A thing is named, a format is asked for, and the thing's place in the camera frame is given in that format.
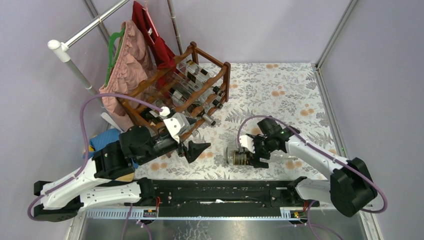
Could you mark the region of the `green wine bottle silver neck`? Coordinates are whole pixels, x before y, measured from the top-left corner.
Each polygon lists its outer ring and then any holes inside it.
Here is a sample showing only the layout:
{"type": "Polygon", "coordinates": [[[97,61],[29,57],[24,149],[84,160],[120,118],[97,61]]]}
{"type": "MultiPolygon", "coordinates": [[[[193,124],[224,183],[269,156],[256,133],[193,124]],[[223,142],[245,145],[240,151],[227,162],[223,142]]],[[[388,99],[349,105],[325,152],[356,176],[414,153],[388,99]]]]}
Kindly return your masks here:
{"type": "MultiPolygon", "coordinates": [[[[170,88],[169,93],[172,102],[176,107],[180,107],[185,104],[191,96],[190,92],[183,87],[170,88]]],[[[201,103],[198,102],[198,100],[195,100],[193,103],[191,103],[186,108],[185,112],[189,115],[191,115],[192,113],[196,113],[195,116],[197,118],[204,119],[211,126],[216,125],[216,121],[210,115],[208,115],[207,112],[205,112],[204,107],[201,103]]]]}

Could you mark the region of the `clear bottle dark label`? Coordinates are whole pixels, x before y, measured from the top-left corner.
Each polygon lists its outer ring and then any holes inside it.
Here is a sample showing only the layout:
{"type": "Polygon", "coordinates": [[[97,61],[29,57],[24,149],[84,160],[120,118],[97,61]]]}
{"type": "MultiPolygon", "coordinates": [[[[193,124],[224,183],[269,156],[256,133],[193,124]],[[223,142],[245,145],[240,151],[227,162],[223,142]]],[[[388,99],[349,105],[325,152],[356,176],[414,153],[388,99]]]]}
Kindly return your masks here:
{"type": "MultiPolygon", "coordinates": [[[[224,161],[226,162],[226,164],[231,166],[250,166],[248,165],[247,160],[251,158],[254,158],[253,153],[249,152],[245,148],[229,146],[225,150],[224,161]]],[[[270,164],[270,163],[288,161],[288,160],[295,161],[295,160],[298,160],[298,157],[289,155],[287,153],[284,153],[283,151],[278,150],[271,153],[271,157],[269,160],[266,160],[266,159],[260,159],[260,160],[262,162],[266,162],[270,164]]]]}

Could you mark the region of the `clear bottle black cap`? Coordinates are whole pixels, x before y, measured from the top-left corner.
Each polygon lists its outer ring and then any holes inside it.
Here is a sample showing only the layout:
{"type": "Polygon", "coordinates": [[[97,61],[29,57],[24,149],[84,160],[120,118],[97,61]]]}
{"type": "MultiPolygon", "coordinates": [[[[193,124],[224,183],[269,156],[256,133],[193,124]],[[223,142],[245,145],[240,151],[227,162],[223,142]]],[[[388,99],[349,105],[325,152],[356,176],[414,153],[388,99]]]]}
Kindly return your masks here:
{"type": "Polygon", "coordinates": [[[188,79],[192,80],[196,84],[199,84],[201,89],[206,84],[207,80],[211,78],[211,75],[208,71],[206,71],[191,59],[178,63],[176,68],[188,79]]]}
{"type": "MultiPolygon", "coordinates": [[[[192,81],[187,82],[186,86],[189,89],[189,92],[192,94],[196,91],[199,91],[202,87],[192,81]]],[[[208,88],[199,98],[198,102],[202,104],[205,112],[208,112],[212,107],[217,107],[218,109],[223,108],[223,104],[220,102],[222,96],[224,95],[224,91],[221,90],[218,86],[213,86],[208,88]],[[207,99],[210,95],[214,94],[212,97],[212,101],[210,103],[207,102],[207,99]]]]}

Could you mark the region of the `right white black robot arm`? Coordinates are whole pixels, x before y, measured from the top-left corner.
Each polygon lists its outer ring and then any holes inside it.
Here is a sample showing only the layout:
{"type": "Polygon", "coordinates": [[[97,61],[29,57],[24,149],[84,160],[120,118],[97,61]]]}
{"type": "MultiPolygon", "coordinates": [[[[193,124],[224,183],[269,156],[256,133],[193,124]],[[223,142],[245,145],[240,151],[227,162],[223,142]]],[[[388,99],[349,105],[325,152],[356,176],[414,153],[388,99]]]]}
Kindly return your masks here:
{"type": "Polygon", "coordinates": [[[371,177],[365,162],[348,159],[325,150],[308,140],[300,130],[272,116],[261,115],[257,123],[261,134],[237,133],[237,145],[252,154],[254,160],[268,159],[272,152],[283,151],[300,158],[325,176],[325,180],[300,177],[287,191],[293,206],[305,200],[333,205],[342,215],[352,217],[377,196],[383,196],[371,177]]]}

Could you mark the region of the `clear round bottle back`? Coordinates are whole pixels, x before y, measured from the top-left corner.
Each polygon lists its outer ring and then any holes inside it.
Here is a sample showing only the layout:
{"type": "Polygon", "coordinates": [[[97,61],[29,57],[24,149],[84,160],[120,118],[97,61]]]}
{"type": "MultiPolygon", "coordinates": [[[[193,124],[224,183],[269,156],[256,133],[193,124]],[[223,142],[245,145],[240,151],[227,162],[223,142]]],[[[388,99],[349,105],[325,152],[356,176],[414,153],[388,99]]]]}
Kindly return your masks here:
{"type": "Polygon", "coordinates": [[[189,92],[189,89],[187,87],[187,83],[189,81],[193,82],[192,80],[187,78],[185,75],[177,74],[176,72],[167,73],[165,75],[165,83],[166,83],[167,86],[170,86],[169,90],[171,88],[180,87],[180,88],[186,89],[189,92]]]}

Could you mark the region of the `green wine bottle brown label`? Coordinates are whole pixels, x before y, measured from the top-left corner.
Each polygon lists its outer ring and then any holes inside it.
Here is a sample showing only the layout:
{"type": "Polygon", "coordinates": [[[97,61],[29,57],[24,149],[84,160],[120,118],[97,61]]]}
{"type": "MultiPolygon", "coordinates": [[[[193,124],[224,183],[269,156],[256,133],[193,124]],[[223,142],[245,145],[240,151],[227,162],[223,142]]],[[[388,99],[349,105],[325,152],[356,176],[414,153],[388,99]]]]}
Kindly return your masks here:
{"type": "Polygon", "coordinates": [[[146,107],[139,115],[151,126],[156,126],[163,122],[163,119],[149,107],[146,107]]]}

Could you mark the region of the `clear tall bottle back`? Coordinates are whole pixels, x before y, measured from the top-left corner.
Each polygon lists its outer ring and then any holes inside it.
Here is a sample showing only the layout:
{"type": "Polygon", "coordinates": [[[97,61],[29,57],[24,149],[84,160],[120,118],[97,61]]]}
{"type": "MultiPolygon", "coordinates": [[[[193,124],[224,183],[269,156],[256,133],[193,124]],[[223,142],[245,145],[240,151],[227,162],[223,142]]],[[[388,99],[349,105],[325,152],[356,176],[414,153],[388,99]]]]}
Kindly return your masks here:
{"type": "Polygon", "coordinates": [[[172,104],[166,105],[161,99],[156,100],[154,106],[161,111],[146,107],[141,115],[146,117],[146,121],[152,122],[151,125],[156,127],[158,133],[168,133],[177,142],[197,121],[194,118],[187,117],[184,113],[177,112],[172,104]]]}

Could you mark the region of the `clear bottle black cap front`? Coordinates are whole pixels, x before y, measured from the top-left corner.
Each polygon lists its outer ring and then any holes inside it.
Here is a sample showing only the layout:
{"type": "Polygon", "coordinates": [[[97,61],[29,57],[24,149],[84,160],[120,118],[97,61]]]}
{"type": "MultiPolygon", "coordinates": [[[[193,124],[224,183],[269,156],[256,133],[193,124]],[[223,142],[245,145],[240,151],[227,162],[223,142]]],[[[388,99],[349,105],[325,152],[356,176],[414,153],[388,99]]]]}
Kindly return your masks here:
{"type": "MultiPolygon", "coordinates": [[[[189,89],[189,92],[192,94],[196,91],[199,91],[202,87],[192,81],[187,82],[186,86],[189,89]]],[[[198,102],[202,104],[205,112],[208,112],[212,107],[217,107],[218,109],[223,108],[223,104],[220,102],[222,96],[224,95],[224,91],[221,90],[218,86],[213,86],[208,88],[199,98],[198,102]],[[207,99],[210,95],[214,94],[212,97],[212,101],[210,103],[207,102],[207,99]]]]}

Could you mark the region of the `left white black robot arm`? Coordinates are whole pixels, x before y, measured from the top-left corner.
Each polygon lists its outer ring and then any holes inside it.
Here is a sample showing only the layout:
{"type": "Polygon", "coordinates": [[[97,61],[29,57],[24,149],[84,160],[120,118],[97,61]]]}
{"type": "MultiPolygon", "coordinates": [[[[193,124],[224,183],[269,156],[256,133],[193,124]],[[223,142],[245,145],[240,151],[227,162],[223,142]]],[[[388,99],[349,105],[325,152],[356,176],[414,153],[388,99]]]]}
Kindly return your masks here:
{"type": "Polygon", "coordinates": [[[192,163],[210,146],[209,142],[193,141],[184,145],[166,130],[151,135],[147,127],[133,126],[67,176],[53,182],[35,182],[33,193],[37,198],[27,214],[34,221],[62,222],[99,206],[148,206],[157,198],[153,182],[146,177],[134,180],[134,165],[141,166],[173,151],[192,163]]]}

